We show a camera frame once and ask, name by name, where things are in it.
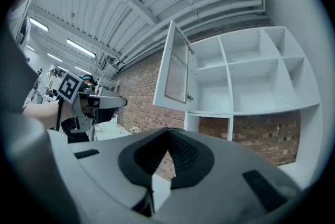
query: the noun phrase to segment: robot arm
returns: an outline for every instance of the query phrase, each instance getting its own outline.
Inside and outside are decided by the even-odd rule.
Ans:
[[[59,86],[58,94],[71,104],[75,115],[76,129],[71,133],[86,132],[91,127],[91,120],[98,122],[98,114],[103,109],[124,107],[127,100],[122,97],[107,97],[94,95],[94,91],[85,82],[67,72]]]

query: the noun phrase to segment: brick wall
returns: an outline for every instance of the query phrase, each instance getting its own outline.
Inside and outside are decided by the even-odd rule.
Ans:
[[[157,168],[155,174],[164,178],[167,181],[171,181],[171,179],[176,176],[173,161],[169,152],[167,152],[166,155],[164,156],[163,161]]]
[[[227,130],[228,119],[199,119],[199,133],[227,139]],[[295,162],[299,138],[299,111],[234,117],[232,140],[245,145],[276,165]]]
[[[152,104],[156,88],[162,52],[121,72],[119,93],[128,100],[128,105],[119,109],[118,124],[128,131],[132,126],[142,130],[157,127],[184,127],[184,112],[174,111]]]

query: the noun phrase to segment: fluorescent light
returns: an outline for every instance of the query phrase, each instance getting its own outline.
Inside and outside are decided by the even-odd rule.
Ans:
[[[68,42],[68,44],[76,47],[77,49],[83,51],[84,53],[90,55],[92,58],[95,58],[95,54],[92,52],[89,52],[88,50],[86,50],[85,48],[82,48],[80,45],[76,44],[75,42],[71,41],[70,39],[66,40]]]
[[[68,70],[66,70],[66,69],[64,69],[64,68],[62,68],[62,67],[59,67],[61,70],[63,70],[63,71],[66,71],[66,72],[68,72]]]
[[[78,67],[75,67],[77,70],[80,70],[80,71],[83,71],[83,72],[86,72],[87,74],[89,74],[89,75],[92,75],[92,73],[91,72],[88,72],[88,71],[85,71],[85,70],[82,70],[81,68],[78,68]]]
[[[60,62],[63,62],[63,60],[60,60],[60,59],[54,57],[53,55],[51,55],[51,54],[49,54],[49,53],[48,53],[48,56],[50,56],[50,57],[52,57],[52,58],[54,58],[54,59],[57,59],[57,60],[60,61]]]
[[[35,51],[35,49],[31,48],[30,46],[27,46],[30,50]]]
[[[36,20],[33,19],[33,18],[29,18],[29,20],[30,20],[31,23],[33,23],[33,24],[36,25],[37,27],[40,27],[42,30],[49,31],[49,28],[48,28],[46,25],[44,25],[44,24],[42,24],[42,23],[36,21]]]

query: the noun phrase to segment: cabinet door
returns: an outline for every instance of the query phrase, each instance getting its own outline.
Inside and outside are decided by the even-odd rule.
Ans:
[[[188,59],[190,42],[171,21],[153,98],[159,107],[187,111]]]

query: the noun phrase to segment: shelf compartment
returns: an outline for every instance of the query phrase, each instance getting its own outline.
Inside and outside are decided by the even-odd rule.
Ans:
[[[304,52],[297,40],[285,27],[264,28],[282,57],[303,57]]]
[[[232,128],[233,115],[185,113],[184,129],[186,131],[199,132],[231,141]]]
[[[191,49],[197,57],[197,67],[206,68],[225,63],[224,56],[217,37],[208,38],[191,44]]]
[[[190,111],[211,114],[232,113],[231,95],[227,80],[227,67],[197,69],[190,74],[189,93],[196,92]]]
[[[283,58],[292,82],[298,108],[320,103],[318,84],[309,62],[304,58]]]
[[[280,55],[271,38],[262,29],[248,29],[220,36],[227,62],[278,58]]]
[[[294,93],[282,60],[229,65],[234,113],[252,115],[291,110]]]

